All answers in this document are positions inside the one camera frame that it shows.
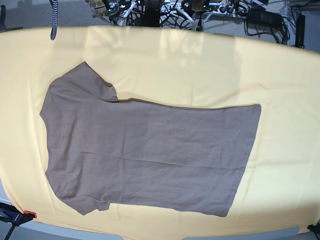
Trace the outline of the white power strip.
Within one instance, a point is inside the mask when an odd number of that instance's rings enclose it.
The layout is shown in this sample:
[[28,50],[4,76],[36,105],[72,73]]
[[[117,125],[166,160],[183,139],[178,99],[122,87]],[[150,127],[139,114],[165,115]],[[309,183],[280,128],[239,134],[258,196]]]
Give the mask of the white power strip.
[[[202,1],[203,3],[203,9],[202,12],[204,14],[214,14],[214,15],[235,15],[236,9],[233,3],[228,2],[226,0],[210,0],[207,5],[205,5],[205,0]],[[171,2],[169,0],[166,0],[164,4],[160,8],[161,13],[177,13],[178,10],[176,8],[180,9],[180,11],[190,15],[191,17],[196,12],[192,9],[192,1],[186,0],[186,1],[178,1],[178,3]]]

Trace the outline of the blue red table clamp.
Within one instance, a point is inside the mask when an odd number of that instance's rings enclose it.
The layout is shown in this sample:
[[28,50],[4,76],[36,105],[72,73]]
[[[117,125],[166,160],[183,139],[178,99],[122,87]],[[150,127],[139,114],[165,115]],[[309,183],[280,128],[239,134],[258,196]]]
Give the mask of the blue red table clamp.
[[0,221],[10,223],[11,227],[7,232],[4,240],[9,240],[14,229],[22,224],[28,223],[37,218],[37,214],[32,211],[25,210],[20,212],[15,206],[6,203],[0,203]]

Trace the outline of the brown T-shirt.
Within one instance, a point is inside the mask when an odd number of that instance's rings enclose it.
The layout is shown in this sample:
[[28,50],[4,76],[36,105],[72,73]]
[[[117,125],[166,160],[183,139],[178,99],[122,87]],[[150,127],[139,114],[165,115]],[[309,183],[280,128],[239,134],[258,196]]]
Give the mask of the brown T-shirt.
[[82,215],[124,204],[225,217],[261,111],[259,104],[203,109],[120,100],[83,62],[47,90],[45,174],[54,194]]

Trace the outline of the yellow table cloth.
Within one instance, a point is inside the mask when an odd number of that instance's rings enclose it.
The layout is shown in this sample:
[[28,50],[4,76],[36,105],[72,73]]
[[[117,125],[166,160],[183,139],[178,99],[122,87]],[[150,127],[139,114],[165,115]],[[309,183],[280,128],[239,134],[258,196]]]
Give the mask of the yellow table cloth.
[[[222,237],[298,227],[320,218],[320,56],[261,40],[152,27],[48,27],[0,35],[0,179],[43,225],[126,240]],[[86,62],[120,99],[222,108],[261,105],[256,141],[226,217],[112,205],[81,215],[45,176],[40,117],[49,84]]]

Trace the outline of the black power adapter box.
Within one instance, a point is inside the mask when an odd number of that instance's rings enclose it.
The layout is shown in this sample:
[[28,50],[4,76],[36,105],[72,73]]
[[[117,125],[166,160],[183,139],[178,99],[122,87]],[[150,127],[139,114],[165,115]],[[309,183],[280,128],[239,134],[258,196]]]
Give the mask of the black power adapter box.
[[252,24],[271,27],[280,27],[283,22],[283,17],[280,14],[255,8],[249,9],[246,19]]

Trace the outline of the black clamp right corner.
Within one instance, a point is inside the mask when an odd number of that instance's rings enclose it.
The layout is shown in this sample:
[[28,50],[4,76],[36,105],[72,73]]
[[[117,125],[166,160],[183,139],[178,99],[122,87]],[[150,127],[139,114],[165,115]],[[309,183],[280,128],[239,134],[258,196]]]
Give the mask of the black clamp right corner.
[[311,224],[307,229],[312,232],[317,240],[320,240],[320,220],[316,224]]

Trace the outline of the black centre stand post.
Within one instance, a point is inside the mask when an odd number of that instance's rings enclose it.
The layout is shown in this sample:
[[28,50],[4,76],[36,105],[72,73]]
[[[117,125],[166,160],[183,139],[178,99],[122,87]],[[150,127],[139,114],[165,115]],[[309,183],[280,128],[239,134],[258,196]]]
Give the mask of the black centre stand post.
[[160,8],[161,0],[144,0],[144,12],[142,18],[142,25],[144,27],[160,26]]

